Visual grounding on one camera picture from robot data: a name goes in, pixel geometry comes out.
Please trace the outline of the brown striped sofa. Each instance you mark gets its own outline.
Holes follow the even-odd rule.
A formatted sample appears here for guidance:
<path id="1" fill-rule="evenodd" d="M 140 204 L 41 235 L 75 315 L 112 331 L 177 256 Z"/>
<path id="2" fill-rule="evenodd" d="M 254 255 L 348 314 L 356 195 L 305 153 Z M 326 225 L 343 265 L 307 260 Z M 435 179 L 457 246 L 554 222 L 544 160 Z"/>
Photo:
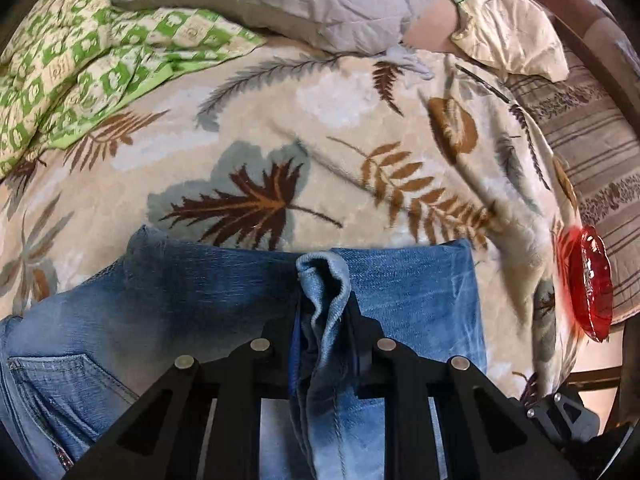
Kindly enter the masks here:
<path id="1" fill-rule="evenodd" d="M 639 58 L 600 0 L 534 0 L 551 14 L 570 73 L 513 76 L 508 86 L 574 186 L 582 222 L 613 268 L 613 321 L 639 311 Z"/>

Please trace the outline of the green patterned quilt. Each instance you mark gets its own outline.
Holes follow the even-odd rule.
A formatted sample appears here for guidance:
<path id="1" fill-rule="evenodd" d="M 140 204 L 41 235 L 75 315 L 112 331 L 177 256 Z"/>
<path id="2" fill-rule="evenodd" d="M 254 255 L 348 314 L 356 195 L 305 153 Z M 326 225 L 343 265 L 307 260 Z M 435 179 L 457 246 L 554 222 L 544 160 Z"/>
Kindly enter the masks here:
<path id="1" fill-rule="evenodd" d="M 1 53 L 1 174 L 68 148 L 165 81 L 264 43 L 209 10 L 39 0 Z"/>

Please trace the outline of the cream satin pillow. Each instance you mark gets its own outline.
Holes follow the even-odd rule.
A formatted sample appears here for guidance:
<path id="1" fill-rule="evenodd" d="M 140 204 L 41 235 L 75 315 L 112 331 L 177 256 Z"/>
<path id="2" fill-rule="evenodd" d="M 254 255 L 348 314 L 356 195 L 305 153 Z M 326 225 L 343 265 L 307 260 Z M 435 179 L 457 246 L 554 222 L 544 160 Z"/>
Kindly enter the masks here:
<path id="1" fill-rule="evenodd" d="M 450 39 L 466 56 L 511 75 L 567 80 L 562 42 L 546 11 L 533 0 L 451 0 L 459 26 Z"/>

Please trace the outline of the blue denim jeans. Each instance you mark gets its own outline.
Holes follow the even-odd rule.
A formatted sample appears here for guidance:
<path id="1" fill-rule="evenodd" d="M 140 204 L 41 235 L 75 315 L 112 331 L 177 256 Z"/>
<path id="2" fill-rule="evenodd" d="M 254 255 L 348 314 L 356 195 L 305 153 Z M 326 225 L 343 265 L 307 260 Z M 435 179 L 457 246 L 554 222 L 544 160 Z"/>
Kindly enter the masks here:
<path id="1" fill-rule="evenodd" d="M 41 479 L 80 460 L 175 358 L 228 356 L 298 307 L 288 396 L 266 404 L 265 479 L 378 479 L 384 408 L 355 396 L 349 299 L 387 337 L 440 362 L 487 365 L 465 242 L 394 249 L 252 252 L 151 228 L 85 283 L 1 323 L 1 421 Z"/>

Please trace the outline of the red glass bowl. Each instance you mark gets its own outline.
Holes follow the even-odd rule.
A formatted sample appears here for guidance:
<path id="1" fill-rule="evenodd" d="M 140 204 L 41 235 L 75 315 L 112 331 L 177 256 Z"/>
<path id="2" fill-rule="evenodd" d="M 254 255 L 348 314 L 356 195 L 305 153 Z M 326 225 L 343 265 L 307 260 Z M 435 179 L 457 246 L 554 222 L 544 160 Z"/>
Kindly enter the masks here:
<path id="1" fill-rule="evenodd" d="M 562 259 L 577 324 L 590 339 L 605 341 L 613 318 L 613 283 L 604 241 L 593 226 L 572 226 L 563 240 Z"/>

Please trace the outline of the leaf print beige blanket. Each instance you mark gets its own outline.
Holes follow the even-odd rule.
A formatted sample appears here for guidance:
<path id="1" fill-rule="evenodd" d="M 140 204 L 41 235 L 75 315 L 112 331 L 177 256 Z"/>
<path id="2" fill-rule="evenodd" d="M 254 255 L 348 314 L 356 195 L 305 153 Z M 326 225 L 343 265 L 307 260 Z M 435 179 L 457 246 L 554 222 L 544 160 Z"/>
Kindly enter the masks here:
<path id="1" fill-rule="evenodd" d="M 165 82 L 1 185 L 1 311 L 85 281 L 142 224 L 214 246 L 473 251 L 488 374 L 548 394 L 580 333 L 555 245 L 579 221 L 540 128 L 492 73 L 425 52 L 392 63 L 271 40 Z"/>

